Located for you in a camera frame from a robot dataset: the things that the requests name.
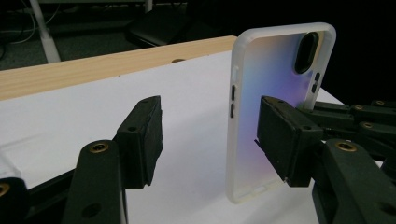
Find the iridescent phone back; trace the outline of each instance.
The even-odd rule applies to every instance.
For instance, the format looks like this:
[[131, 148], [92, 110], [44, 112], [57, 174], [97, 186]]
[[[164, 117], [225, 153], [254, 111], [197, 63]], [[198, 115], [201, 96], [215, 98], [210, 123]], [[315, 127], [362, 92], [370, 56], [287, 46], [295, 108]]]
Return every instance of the iridescent phone back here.
[[[318, 43], [306, 71], [297, 71], [308, 34], [315, 34]], [[238, 36], [232, 50], [226, 171], [227, 196], [233, 203], [283, 183], [254, 142], [261, 96], [312, 108], [335, 37], [334, 28], [323, 22], [256, 28]]]

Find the chair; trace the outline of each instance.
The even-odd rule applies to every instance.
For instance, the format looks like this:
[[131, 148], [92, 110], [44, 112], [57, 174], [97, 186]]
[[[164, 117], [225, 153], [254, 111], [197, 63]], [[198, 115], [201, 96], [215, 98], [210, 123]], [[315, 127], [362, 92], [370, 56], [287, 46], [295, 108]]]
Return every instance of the chair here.
[[205, 7], [210, 2], [205, 0], [194, 9], [189, 8], [188, 2], [186, 12], [168, 6], [154, 7], [126, 25], [125, 38], [141, 48], [151, 48], [221, 36], [219, 28], [205, 22]]

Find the black mechanical arm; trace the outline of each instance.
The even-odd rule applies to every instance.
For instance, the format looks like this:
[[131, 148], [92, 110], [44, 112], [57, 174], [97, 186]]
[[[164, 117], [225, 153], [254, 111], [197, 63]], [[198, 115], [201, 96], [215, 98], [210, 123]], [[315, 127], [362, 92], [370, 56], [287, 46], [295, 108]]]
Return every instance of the black mechanical arm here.
[[112, 140], [89, 143], [76, 169], [27, 189], [0, 178], [0, 223], [128, 223], [125, 189], [150, 185], [163, 150], [161, 97], [134, 107]]
[[393, 102], [302, 110], [263, 96], [256, 143], [290, 187], [315, 181], [319, 223], [396, 223]]

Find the white surface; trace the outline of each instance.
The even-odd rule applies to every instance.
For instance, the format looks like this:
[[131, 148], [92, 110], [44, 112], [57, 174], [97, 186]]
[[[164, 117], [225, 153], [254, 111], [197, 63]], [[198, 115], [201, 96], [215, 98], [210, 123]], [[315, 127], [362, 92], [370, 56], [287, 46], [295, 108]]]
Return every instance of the white surface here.
[[[130, 223], [317, 223], [311, 188], [227, 200], [230, 62], [227, 51], [1, 101], [0, 150], [34, 187], [73, 169], [85, 145], [112, 139], [138, 101], [161, 95], [163, 153], [152, 185], [127, 189]], [[324, 90], [318, 100], [333, 102]]]

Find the floor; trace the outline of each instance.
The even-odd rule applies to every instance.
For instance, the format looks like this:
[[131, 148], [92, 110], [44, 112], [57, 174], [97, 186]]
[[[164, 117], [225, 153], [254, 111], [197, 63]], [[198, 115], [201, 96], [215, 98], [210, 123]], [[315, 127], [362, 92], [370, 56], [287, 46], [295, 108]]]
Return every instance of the floor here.
[[[182, 5], [161, 4], [155, 7]], [[144, 13], [132, 5], [47, 5], [42, 7], [61, 61], [140, 49], [124, 37], [126, 24]], [[37, 29], [28, 10], [8, 12], [0, 24], [0, 70], [47, 63]]]

